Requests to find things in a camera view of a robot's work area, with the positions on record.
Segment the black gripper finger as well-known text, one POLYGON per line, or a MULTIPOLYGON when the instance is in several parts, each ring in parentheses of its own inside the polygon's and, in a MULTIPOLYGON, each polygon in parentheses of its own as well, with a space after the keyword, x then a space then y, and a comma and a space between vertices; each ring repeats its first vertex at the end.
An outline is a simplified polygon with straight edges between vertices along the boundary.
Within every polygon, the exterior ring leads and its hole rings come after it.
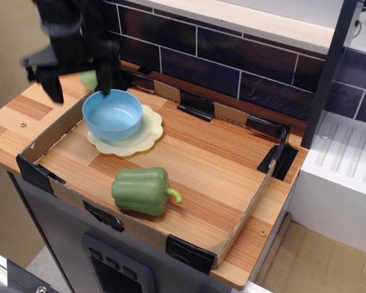
POLYGON ((96 66, 98 86, 104 96, 107 96, 112 88, 113 65, 108 61, 102 61, 96 66))
POLYGON ((57 73, 39 73, 37 82, 41 84, 43 90, 53 102, 64 103, 62 86, 57 73))

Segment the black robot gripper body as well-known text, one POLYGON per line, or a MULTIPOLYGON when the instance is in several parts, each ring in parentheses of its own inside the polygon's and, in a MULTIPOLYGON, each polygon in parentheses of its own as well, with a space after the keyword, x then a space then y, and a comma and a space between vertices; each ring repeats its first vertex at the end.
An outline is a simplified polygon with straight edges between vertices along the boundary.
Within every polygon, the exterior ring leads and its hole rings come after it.
POLYGON ((113 65, 118 61, 120 45, 117 41, 84 37, 80 26, 42 26, 50 45, 39 52, 23 57, 27 78, 36 80, 39 73, 70 73, 95 70, 102 61, 113 65))

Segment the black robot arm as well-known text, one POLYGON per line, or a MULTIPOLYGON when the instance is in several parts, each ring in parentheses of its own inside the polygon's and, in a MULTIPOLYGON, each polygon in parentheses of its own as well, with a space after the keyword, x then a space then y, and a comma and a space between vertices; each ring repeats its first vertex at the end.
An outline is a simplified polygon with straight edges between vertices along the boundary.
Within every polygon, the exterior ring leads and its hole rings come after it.
POLYGON ((120 44, 104 38, 101 1, 35 1, 40 27, 50 44, 21 60, 29 81, 35 81, 56 103, 62 104, 59 77, 93 70, 103 95, 112 89, 120 44))

